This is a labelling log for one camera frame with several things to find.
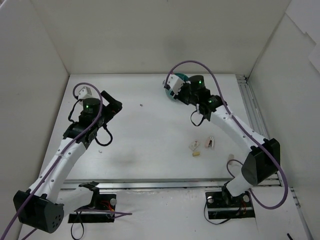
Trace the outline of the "white boxed eraser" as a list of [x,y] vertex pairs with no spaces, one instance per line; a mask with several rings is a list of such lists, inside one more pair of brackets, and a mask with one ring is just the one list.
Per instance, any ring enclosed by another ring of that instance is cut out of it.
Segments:
[[194,140],[190,143],[189,149],[194,152],[200,146],[200,144],[201,143],[198,140]]

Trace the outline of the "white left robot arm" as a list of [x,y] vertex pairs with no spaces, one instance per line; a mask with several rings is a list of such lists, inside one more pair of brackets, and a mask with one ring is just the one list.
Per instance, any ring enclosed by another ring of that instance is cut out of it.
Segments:
[[100,204],[97,182],[81,183],[65,198],[59,192],[75,163],[97,138],[100,128],[118,114],[123,104],[106,91],[99,98],[82,100],[83,110],[78,121],[72,122],[63,134],[60,146],[43,173],[26,191],[17,191],[13,197],[20,223],[53,233],[65,215],[86,207],[96,209]]

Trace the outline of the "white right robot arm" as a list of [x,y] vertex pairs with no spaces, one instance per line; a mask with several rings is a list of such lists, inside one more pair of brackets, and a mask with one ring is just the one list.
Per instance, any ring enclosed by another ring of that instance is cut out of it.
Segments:
[[244,152],[246,159],[240,173],[229,181],[221,193],[227,206],[239,201],[240,195],[278,171],[280,144],[255,132],[232,112],[227,112],[222,98],[205,87],[204,77],[194,75],[186,80],[173,74],[168,78],[171,96],[186,105],[193,105],[204,119],[222,129]]

